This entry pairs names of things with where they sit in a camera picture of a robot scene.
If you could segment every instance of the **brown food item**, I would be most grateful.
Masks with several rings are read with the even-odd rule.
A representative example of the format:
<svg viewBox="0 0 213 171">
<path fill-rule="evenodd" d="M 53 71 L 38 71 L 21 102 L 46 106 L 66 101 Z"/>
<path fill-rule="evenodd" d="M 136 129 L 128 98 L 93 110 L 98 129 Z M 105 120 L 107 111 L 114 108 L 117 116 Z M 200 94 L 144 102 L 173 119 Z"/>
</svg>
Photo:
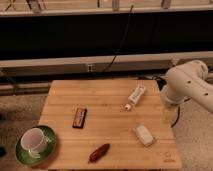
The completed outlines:
<svg viewBox="0 0 213 171">
<path fill-rule="evenodd" d="M 104 144 L 101 147 L 99 147 L 92 154 L 90 154 L 89 162 L 96 162 L 98 159 L 100 159 L 102 156 L 106 154 L 106 152 L 109 150 L 109 147 L 110 144 Z"/>
</svg>

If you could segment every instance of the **floor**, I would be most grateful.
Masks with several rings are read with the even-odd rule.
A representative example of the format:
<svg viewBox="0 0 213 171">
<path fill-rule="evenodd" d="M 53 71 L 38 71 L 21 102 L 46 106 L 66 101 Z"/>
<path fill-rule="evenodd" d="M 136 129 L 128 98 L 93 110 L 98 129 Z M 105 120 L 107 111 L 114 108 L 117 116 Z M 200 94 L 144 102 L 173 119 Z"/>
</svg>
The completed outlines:
<svg viewBox="0 0 213 171">
<path fill-rule="evenodd" d="M 0 146 L 7 155 L 0 158 L 2 171 L 28 171 L 14 155 L 20 136 L 38 123 L 46 94 L 0 97 Z M 180 171 L 213 170 L 213 115 L 194 101 L 181 105 L 180 120 L 173 128 L 183 162 Z"/>
</svg>

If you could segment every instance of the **black wall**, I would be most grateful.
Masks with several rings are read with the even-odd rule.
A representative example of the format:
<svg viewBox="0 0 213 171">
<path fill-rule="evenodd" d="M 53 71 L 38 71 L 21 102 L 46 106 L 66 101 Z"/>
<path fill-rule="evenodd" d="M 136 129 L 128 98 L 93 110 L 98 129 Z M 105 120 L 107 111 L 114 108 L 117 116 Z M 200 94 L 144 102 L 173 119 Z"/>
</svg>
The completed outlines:
<svg viewBox="0 0 213 171">
<path fill-rule="evenodd" d="M 0 18 L 0 58 L 115 54 L 128 14 Z M 213 50 L 213 11 L 131 15 L 121 54 Z"/>
</svg>

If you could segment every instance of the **green saucer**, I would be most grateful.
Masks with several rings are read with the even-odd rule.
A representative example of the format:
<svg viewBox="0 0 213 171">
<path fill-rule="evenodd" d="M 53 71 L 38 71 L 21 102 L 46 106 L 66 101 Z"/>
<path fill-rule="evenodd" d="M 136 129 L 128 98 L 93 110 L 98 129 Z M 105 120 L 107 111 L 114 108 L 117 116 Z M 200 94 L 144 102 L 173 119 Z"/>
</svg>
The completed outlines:
<svg viewBox="0 0 213 171">
<path fill-rule="evenodd" d="M 55 146 L 56 146 L 56 136 L 54 131 L 50 127 L 40 125 L 40 126 L 36 126 L 35 128 L 40 128 L 44 132 L 45 137 L 47 138 L 47 148 L 45 151 L 40 153 L 39 158 L 31 157 L 29 155 L 29 152 L 24 150 L 21 147 L 21 138 L 19 139 L 16 145 L 17 160 L 21 164 L 28 165 L 28 166 L 35 166 L 44 162 L 47 159 L 47 157 L 49 157 L 50 154 L 55 150 Z"/>
</svg>

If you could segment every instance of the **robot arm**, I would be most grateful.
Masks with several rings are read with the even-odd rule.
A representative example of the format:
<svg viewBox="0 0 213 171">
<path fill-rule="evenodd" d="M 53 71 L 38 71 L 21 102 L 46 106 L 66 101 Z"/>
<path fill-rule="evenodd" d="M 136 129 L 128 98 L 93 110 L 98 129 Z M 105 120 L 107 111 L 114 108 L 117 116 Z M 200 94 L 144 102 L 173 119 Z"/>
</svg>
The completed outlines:
<svg viewBox="0 0 213 171">
<path fill-rule="evenodd" d="M 179 105 L 187 96 L 213 113 L 213 86 L 204 81 L 207 75 L 206 64 L 199 60 L 171 68 L 166 73 L 167 85 L 161 91 L 164 104 Z"/>
</svg>

